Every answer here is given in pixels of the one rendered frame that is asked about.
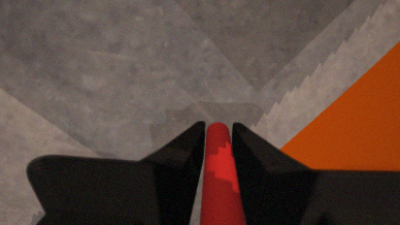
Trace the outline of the red peg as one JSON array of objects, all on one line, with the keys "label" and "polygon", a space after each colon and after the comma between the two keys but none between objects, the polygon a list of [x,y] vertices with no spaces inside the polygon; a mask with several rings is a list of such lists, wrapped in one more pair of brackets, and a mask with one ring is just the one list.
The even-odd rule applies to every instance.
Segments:
[{"label": "red peg", "polygon": [[228,127],[207,129],[200,225],[246,225]]}]

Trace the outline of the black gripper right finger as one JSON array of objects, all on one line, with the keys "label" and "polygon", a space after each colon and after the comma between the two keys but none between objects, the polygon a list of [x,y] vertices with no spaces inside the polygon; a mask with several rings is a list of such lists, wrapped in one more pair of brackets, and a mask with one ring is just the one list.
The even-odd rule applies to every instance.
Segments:
[{"label": "black gripper right finger", "polygon": [[317,225],[328,209],[400,209],[400,171],[314,170],[233,123],[247,225]]}]

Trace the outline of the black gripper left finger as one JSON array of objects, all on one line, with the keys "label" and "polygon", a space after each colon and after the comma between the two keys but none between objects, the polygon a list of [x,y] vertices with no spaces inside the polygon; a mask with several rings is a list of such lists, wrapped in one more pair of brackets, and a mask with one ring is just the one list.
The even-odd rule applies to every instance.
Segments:
[{"label": "black gripper left finger", "polygon": [[205,121],[139,161],[47,155],[27,165],[43,210],[67,209],[189,225],[204,159]]}]

